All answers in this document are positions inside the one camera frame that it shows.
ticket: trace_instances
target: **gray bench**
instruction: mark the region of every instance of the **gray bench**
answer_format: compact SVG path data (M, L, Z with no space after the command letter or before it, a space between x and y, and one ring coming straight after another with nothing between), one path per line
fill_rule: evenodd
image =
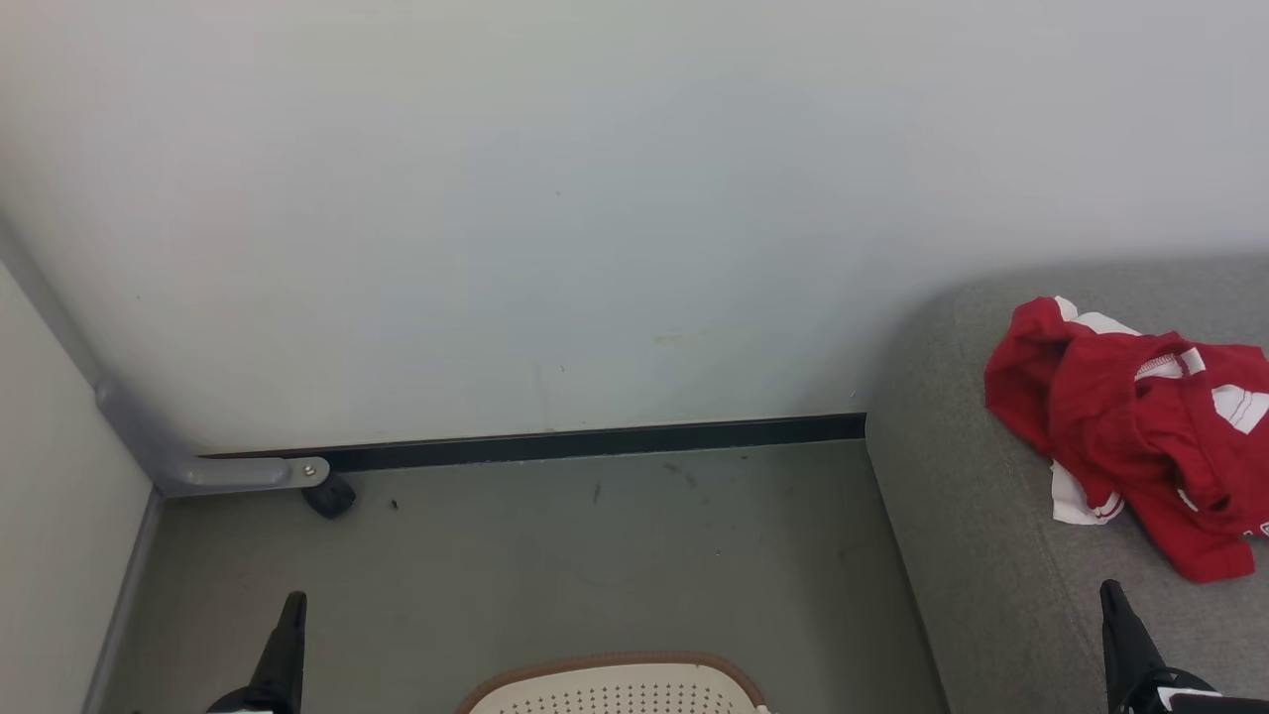
M1105 711L1105 578L1123 583L1169 665L1269 699L1269 539L1253 544L1255 576L1197 586L1131 514L1056 523L1048 463L983 408L987 356L1013 308L1039 294L1143 332L1269 345L1269 256L1014 274L945 293L904 327L872 398L868 453L952 711Z

